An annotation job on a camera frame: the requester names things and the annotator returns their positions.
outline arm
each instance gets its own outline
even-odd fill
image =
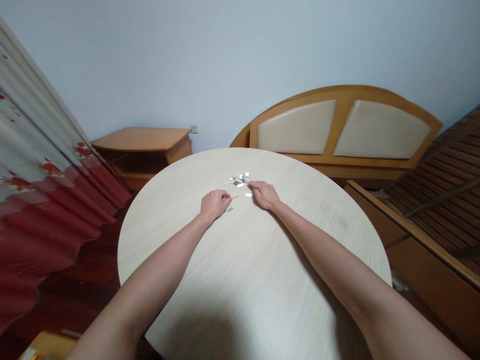
[[[358,257],[282,203],[272,185],[249,184],[258,203],[284,223],[351,314],[374,359],[468,359]]]
[[[200,238],[231,202],[225,190],[205,195],[200,214],[133,272],[68,358],[133,359],[137,342],[174,293]]]

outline bed frame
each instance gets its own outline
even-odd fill
[[[261,113],[231,148],[274,151],[344,186],[383,188],[413,169],[442,128],[432,114],[383,88],[322,87]]]

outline wooden bed slats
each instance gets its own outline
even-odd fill
[[[480,275],[480,111],[446,133],[418,168],[385,193],[391,205]]]

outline white wooden table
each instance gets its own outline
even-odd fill
[[[290,157],[250,148],[197,153],[168,166],[141,190],[123,221],[118,272],[123,284],[225,189],[233,210],[206,231],[185,275],[146,338],[168,359],[364,359],[365,341],[295,240],[247,186],[275,185],[280,199],[357,255],[391,285],[389,263],[357,203],[328,177]]]

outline beige padded panel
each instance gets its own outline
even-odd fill
[[[258,125],[258,148],[275,153],[323,154],[336,100],[296,107]]]
[[[333,155],[411,159],[429,132],[430,126],[403,110],[357,100]]]

